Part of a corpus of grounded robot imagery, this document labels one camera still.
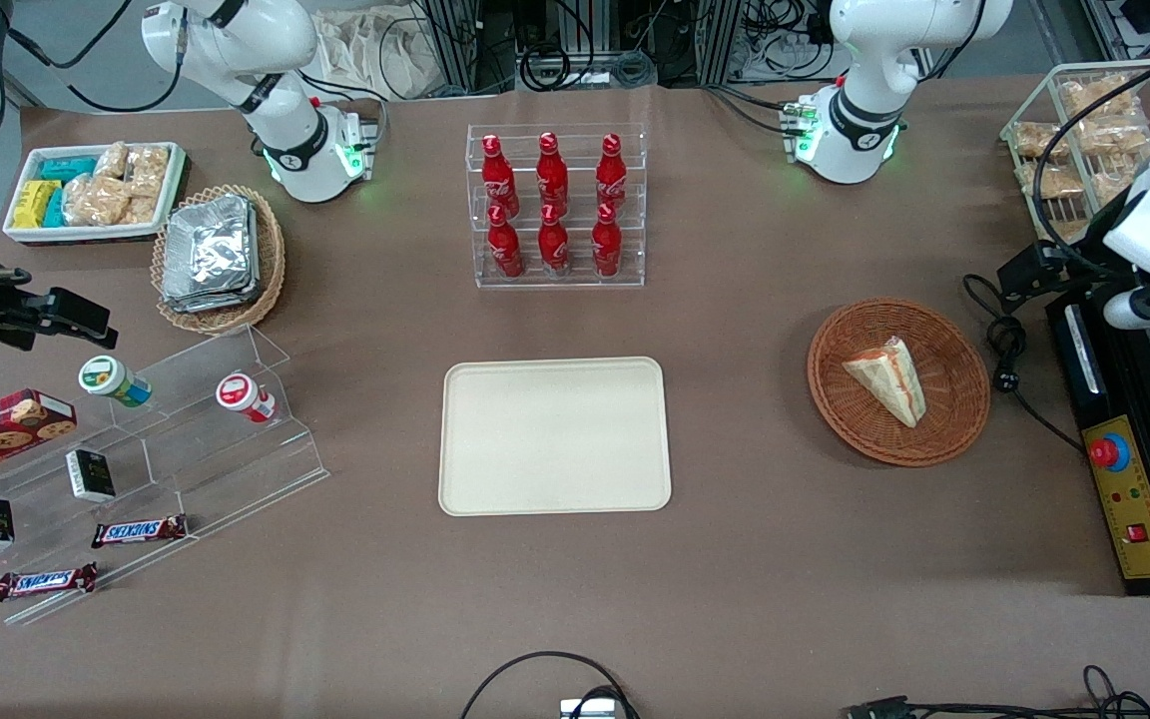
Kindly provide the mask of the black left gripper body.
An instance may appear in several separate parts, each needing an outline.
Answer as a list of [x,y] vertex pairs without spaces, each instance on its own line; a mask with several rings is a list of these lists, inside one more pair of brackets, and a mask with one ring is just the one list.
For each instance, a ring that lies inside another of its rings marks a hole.
[[1089,290],[1101,284],[1118,291],[1136,290],[1138,275],[1135,266],[1105,245],[1106,234],[1124,217],[1127,204],[1128,196],[1116,196],[1080,231],[1073,234],[1072,240],[1067,242],[1072,254],[1064,266],[1066,281],[1061,283],[1063,292]]

